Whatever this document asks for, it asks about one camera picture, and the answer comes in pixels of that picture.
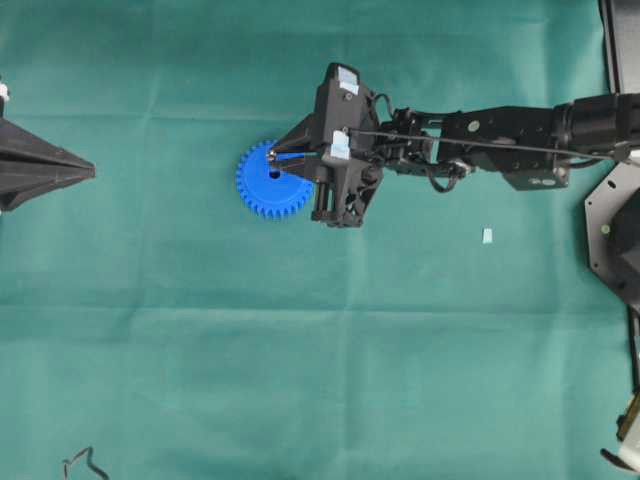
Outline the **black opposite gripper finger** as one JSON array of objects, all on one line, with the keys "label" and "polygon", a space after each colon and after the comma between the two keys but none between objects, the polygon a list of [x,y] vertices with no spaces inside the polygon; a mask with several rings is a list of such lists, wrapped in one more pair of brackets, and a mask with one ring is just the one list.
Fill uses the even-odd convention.
[{"label": "black opposite gripper finger", "polygon": [[1,119],[1,211],[96,176],[94,164]]}]

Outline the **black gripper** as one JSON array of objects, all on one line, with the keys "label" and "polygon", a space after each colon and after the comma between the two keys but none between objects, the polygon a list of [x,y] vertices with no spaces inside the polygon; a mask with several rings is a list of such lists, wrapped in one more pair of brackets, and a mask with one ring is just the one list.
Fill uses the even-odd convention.
[{"label": "black gripper", "polygon": [[307,115],[271,150],[276,154],[309,153],[280,159],[279,169],[314,182],[312,219],[335,228],[358,228],[383,174],[372,160],[379,126],[373,94],[350,66],[331,63]]}]

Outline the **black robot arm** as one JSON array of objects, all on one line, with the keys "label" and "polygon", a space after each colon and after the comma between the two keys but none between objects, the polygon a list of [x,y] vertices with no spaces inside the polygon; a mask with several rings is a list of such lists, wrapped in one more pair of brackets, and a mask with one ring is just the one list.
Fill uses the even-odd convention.
[{"label": "black robot arm", "polygon": [[452,191],[477,170],[518,191],[563,188],[569,174],[603,161],[632,164],[639,147],[639,98],[577,99],[549,108],[502,106],[470,112],[396,109],[357,70],[332,63],[313,111],[284,137],[250,149],[236,171],[245,204],[266,218],[299,211],[358,228],[386,171]]}]

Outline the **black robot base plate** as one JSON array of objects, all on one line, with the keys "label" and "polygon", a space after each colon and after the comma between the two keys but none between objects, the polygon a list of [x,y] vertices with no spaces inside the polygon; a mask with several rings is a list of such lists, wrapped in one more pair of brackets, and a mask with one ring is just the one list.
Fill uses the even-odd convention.
[{"label": "black robot base plate", "polygon": [[589,265],[626,305],[639,309],[639,169],[621,164],[584,202]]}]

